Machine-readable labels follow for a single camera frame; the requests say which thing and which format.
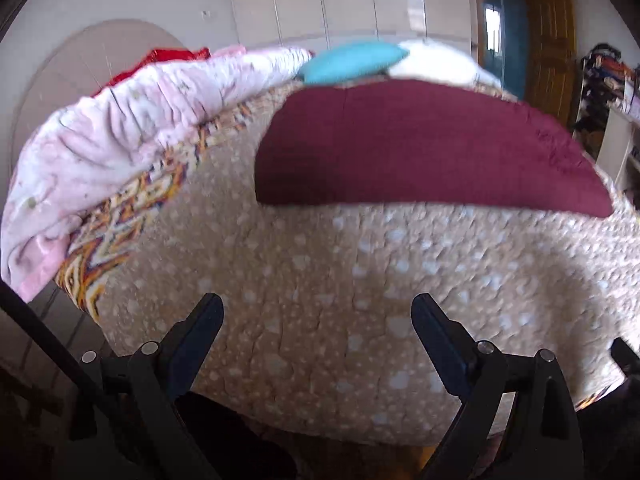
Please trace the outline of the white pillow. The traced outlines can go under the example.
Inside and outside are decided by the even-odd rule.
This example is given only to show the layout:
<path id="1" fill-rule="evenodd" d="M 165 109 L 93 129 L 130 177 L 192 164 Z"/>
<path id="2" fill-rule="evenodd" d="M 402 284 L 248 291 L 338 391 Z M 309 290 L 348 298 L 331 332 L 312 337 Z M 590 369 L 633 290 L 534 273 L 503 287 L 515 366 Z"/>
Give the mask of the white pillow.
<path id="1" fill-rule="evenodd" d="M 406 40 L 398 47 L 408 55 L 386 70 L 392 78 L 420 79 L 460 87 L 484 84 L 502 88 L 499 78 L 481 68 L 474 58 L 448 44 L 425 38 Z"/>

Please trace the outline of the wooden door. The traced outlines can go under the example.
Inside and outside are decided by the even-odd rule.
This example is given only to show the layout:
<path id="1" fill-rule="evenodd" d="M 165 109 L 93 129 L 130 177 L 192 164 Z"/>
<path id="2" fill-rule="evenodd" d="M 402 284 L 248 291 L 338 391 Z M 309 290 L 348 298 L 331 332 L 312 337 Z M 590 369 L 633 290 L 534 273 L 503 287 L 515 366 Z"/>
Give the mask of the wooden door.
<path id="1" fill-rule="evenodd" d="M 570 122 L 576 78 L 576 26 L 573 0 L 526 0 L 528 66 L 525 101 Z"/>

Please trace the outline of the clothes shelf rack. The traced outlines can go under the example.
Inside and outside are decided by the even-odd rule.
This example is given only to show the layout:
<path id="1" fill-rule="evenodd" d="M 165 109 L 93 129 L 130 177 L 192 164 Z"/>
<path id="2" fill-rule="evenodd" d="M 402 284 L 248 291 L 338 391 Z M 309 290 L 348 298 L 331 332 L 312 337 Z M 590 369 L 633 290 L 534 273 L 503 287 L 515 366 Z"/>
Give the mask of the clothes shelf rack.
<path id="1" fill-rule="evenodd" d="M 603 131 L 610 110 L 639 118 L 639 67 L 629 67 L 620 50 L 596 44 L 582 58 L 580 76 L 575 132 Z"/>

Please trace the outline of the white shelf unit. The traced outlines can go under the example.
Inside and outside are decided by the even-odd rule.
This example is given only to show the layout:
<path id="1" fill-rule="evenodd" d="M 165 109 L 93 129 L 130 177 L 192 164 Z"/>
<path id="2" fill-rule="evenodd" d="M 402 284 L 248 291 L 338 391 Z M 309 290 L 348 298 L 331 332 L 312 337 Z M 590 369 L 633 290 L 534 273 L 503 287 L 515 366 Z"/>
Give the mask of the white shelf unit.
<path id="1" fill-rule="evenodd" d="M 631 205 L 638 208 L 639 122 L 613 105 L 608 106 L 597 166 L 611 178 Z"/>

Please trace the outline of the cream glossy wardrobe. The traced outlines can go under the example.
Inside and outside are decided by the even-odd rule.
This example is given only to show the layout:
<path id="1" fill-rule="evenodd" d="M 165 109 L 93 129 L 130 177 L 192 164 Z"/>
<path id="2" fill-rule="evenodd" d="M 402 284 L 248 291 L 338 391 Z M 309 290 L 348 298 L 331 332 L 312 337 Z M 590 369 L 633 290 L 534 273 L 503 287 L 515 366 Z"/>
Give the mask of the cream glossy wardrobe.
<path id="1" fill-rule="evenodd" d="M 231 0 L 247 47 L 292 44 L 321 51 L 356 41 L 430 37 L 471 52 L 475 0 Z"/>

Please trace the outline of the maroon quilted puffer jacket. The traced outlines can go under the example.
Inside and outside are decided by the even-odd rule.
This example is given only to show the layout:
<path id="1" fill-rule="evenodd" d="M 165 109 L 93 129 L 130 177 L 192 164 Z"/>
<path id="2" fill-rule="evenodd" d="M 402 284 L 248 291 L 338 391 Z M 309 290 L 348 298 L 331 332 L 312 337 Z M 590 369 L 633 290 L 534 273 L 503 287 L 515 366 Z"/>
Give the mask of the maroon quilted puffer jacket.
<path id="1" fill-rule="evenodd" d="M 271 206 L 443 203 L 605 218 L 610 194 L 551 116 L 420 80 L 291 94 L 255 158 Z"/>

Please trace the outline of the beige padded headboard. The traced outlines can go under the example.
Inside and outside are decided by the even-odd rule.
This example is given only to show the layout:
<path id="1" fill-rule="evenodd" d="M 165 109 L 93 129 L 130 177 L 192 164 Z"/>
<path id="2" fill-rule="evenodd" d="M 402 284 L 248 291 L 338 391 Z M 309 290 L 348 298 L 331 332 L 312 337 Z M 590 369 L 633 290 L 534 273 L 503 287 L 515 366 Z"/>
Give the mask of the beige padded headboard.
<path id="1" fill-rule="evenodd" d="M 68 37 L 36 70 L 14 114 L 11 162 L 36 127 L 55 110 L 100 91 L 154 49 L 181 49 L 155 24 L 122 18 L 88 26 Z"/>

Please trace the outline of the pink floral comforter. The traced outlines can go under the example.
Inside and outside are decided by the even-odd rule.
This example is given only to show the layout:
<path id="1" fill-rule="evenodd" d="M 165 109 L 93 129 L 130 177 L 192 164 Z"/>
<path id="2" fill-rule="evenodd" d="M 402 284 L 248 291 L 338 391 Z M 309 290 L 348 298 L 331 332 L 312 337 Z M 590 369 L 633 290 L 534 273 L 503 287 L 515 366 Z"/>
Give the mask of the pink floral comforter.
<path id="1" fill-rule="evenodd" d="M 58 272 L 84 215 L 198 126 L 292 80 L 299 47 L 153 63 L 60 108 L 21 150 L 3 208 L 1 278 L 31 302 Z"/>

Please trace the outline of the turquoise pillow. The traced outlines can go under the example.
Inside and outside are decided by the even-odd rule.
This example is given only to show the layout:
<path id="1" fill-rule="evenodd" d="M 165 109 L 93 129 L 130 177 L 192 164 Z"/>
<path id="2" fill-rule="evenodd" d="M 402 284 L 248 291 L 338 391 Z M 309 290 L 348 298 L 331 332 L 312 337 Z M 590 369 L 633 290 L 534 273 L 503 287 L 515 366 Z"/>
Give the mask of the turquoise pillow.
<path id="1" fill-rule="evenodd" d="M 408 55 L 407 49 L 383 41 L 343 44 L 314 56 L 299 69 L 296 77 L 307 86 L 340 84 L 384 72 Z"/>

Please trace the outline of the patterned beige bedspread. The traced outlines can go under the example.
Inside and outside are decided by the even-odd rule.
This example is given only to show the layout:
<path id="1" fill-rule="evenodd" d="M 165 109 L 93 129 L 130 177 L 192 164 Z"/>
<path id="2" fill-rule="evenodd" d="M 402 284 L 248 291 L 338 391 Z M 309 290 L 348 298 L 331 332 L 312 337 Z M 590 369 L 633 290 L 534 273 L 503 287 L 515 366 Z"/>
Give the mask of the patterned beige bedspread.
<path id="1" fill-rule="evenodd" d="M 478 339 L 559 360 L 585 408 L 617 387 L 616 337 L 639 341 L 639 216 L 462 205 L 268 208 L 258 142 L 285 84 L 202 125 L 90 212 L 56 282 L 120 354 L 164 336 L 206 292 L 224 325 L 199 393 L 258 422 L 428 445 L 448 396 L 410 321 L 427 292 Z"/>

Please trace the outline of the red cloth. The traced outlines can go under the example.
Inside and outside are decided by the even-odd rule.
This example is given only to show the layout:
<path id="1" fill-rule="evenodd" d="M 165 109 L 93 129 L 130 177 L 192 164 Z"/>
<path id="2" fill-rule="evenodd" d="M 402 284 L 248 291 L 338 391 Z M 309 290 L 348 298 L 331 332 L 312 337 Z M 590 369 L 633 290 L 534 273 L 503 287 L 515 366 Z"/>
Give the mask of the red cloth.
<path id="1" fill-rule="evenodd" d="M 157 68 L 163 64 L 205 62 L 211 58 L 212 54 L 207 48 L 196 52 L 180 49 L 154 49 L 145 55 L 134 68 L 112 78 L 93 96 L 97 98 L 102 93 L 111 93 L 112 96 L 116 96 L 116 89 L 119 88 L 122 90 L 122 96 L 127 90 L 130 101 L 139 101 L 146 96 L 146 88 L 134 85 L 135 82 L 138 82 L 137 73 L 145 72 L 149 66 Z"/>

